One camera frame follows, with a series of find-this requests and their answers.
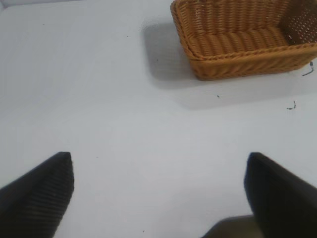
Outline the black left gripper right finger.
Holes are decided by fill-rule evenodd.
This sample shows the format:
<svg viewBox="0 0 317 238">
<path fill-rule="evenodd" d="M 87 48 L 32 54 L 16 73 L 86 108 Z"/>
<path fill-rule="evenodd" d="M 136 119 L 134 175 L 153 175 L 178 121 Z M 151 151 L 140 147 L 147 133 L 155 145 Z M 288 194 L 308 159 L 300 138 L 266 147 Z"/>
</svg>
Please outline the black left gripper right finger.
<svg viewBox="0 0 317 238">
<path fill-rule="evenodd" d="M 317 236 L 316 187 L 259 152 L 248 157 L 244 187 L 264 237 Z"/>
</svg>

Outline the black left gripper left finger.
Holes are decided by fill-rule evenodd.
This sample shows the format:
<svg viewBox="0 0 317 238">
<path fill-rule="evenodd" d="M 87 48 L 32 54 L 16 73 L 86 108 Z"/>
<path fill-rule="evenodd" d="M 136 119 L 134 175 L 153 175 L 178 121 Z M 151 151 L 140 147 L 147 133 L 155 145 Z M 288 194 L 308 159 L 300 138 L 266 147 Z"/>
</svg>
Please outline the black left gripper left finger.
<svg viewBox="0 0 317 238">
<path fill-rule="evenodd" d="M 2 238 L 52 238 L 74 191 L 70 152 L 58 152 L 0 190 Z"/>
</svg>

